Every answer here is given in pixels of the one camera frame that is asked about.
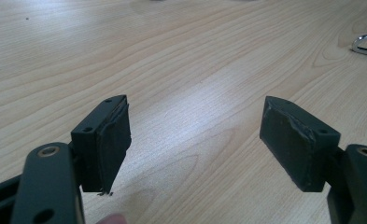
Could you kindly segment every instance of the finger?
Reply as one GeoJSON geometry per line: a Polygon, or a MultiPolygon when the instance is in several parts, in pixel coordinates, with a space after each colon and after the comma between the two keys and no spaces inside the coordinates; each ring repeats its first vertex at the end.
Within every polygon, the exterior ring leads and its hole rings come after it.
{"type": "Polygon", "coordinates": [[[112,214],[102,218],[97,224],[127,224],[127,220],[123,215],[112,214]]]}

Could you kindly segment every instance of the wooden table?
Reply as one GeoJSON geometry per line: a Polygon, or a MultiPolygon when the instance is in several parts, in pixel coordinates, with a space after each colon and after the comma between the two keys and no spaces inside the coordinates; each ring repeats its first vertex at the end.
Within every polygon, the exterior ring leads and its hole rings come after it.
{"type": "Polygon", "coordinates": [[[329,223],[259,139],[266,95],[367,145],[367,0],[0,0],[0,182],[102,100],[133,143],[88,223],[329,223]]]}

